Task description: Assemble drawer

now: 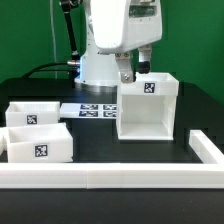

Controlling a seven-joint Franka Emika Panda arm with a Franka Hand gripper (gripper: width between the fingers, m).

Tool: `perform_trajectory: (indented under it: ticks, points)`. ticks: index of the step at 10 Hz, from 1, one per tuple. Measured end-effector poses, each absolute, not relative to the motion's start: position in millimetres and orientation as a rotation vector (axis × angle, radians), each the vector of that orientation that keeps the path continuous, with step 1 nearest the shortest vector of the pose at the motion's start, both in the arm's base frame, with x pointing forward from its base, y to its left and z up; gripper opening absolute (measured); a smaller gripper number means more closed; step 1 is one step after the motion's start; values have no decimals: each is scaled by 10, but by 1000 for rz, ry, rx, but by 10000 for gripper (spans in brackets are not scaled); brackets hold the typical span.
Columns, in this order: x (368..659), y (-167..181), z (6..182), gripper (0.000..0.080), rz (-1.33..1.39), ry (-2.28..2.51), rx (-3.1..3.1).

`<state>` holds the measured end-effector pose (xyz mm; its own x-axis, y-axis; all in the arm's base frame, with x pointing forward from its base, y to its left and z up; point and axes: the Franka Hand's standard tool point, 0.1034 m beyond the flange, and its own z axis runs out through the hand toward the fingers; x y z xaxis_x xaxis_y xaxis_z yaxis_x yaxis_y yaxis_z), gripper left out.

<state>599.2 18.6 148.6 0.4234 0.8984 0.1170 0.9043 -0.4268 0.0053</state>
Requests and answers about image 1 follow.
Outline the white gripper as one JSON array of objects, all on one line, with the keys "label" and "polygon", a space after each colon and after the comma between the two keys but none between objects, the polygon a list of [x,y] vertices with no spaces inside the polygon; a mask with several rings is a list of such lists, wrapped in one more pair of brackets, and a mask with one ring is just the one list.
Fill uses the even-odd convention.
[{"label": "white gripper", "polygon": [[160,0],[91,0],[90,8],[96,46],[101,54],[117,53],[121,82],[134,81],[128,51],[139,47],[138,72],[149,73],[152,47],[147,44],[162,37]]}]

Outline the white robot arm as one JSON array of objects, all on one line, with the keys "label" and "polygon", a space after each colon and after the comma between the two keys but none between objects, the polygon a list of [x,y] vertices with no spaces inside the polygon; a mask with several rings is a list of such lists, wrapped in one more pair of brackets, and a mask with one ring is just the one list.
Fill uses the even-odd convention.
[{"label": "white robot arm", "polygon": [[150,71],[151,44],[162,37],[160,0],[82,0],[82,6],[87,42],[80,87],[114,90]]}]

